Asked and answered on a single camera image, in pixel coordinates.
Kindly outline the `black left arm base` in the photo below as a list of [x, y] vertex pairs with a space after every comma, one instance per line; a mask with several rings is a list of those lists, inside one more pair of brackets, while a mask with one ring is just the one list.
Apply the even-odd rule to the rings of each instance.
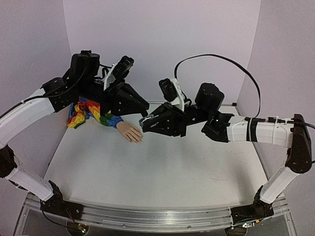
[[80, 220], [83, 214], [83, 205], [75, 202], [69, 202], [63, 199], [59, 187], [51, 180], [48, 181], [52, 187], [52, 197], [46, 201], [42, 201], [41, 209], [44, 212], [51, 213], [73, 220]]

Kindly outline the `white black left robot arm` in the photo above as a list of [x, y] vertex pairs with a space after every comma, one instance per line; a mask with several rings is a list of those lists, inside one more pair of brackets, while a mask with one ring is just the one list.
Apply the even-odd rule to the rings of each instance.
[[73, 112], [69, 124], [79, 126], [87, 116], [117, 128], [128, 141], [139, 143], [142, 134], [121, 116], [145, 116], [149, 103], [126, 83], [134, 60], [123, 56], [117, 63], [100, 63], [99, 54], [82, 50], [71, 58], [70, 68], [62, 77], [44, 83], [30, 97], [0, 117], [0, 176], [47, 202], [54, 214], [66, 211], [66, 203], [57, 185], [26, 171], [8, 143], [23, 130], [66, 107]]

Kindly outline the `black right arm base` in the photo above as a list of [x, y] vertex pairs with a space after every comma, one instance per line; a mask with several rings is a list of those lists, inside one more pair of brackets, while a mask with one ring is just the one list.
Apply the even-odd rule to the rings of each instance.
[[265, 203], [260, 199], [261, 186], [255, 194], [253, 203], [250, 205], [236, 206], [231, 209], [232, 225], [239, 226], [244, 223], [263, 220], [274, 215], [272, 204]]

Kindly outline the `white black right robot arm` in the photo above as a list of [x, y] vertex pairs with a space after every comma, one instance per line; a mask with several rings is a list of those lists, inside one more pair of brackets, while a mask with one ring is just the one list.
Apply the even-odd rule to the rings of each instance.
[[311, 169], [314, 161], [310, 125], [302, 115], [280, 119], [221, 113], [224, 94], [214, 84], [203, 83], [192, 105], [185, 104], [179, 86], [169, 79], [160, 81], [159, 86], [166, 102], [140, 119], [143, 132], [184, 137], [188, 126], [203, 122], [201, 132], [212, 141], [266, 143], [287, 148], [283, 166], [258, 191], [259, 203], [273, 203], [297, 176]]

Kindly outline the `glitter nail polish bottle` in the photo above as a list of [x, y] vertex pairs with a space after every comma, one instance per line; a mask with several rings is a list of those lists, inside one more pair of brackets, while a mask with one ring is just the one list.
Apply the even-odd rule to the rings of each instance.
[[146, 116], [146, 117], [143, 117], [139, 120], [139, 125], [141, 127], [143, 127], [146, 123], [148, 123], [149, 121], [151, 121], [154, 117], [152, 116]]

